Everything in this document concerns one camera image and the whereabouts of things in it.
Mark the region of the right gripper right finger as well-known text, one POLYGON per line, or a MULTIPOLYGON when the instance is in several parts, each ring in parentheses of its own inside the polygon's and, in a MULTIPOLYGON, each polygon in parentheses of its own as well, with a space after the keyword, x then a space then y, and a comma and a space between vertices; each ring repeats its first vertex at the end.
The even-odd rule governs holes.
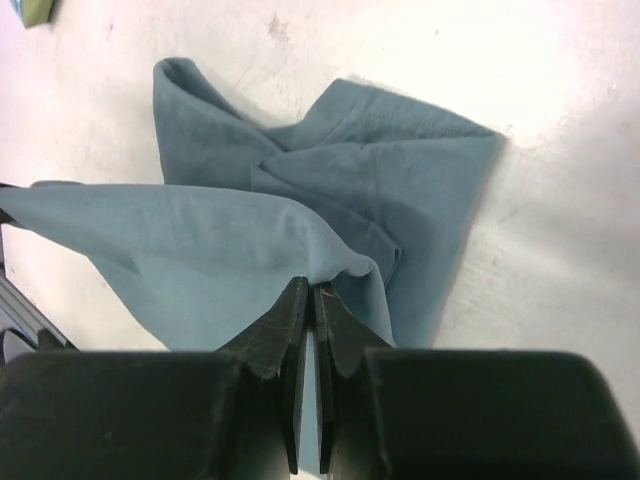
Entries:
POLYGON ((320 470, 330 479, 635 479, 603 375, 558 351, 394 348, 314 290, 320 470))

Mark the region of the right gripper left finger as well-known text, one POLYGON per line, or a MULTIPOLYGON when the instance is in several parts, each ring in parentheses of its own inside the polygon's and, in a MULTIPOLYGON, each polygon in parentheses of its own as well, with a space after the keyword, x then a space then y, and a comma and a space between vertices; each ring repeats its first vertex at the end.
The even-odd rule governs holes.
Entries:
POLYGON ((309 285, 212 352, 30 353, 1 372, 5 479, 287 479, 309 285))

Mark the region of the grey-blue t-shirt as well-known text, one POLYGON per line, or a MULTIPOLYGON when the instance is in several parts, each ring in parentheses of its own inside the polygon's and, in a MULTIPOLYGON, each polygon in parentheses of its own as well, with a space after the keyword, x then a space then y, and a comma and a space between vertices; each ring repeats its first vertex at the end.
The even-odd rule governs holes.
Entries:
POLYGON ((153 113, 162 184, 6 186, 8 221, 86 256, 174 350, 222 346, 296 276, 387 342, 429 344, 499 133, 347 80, 261 128, 185 58, 155 65, 153 113))

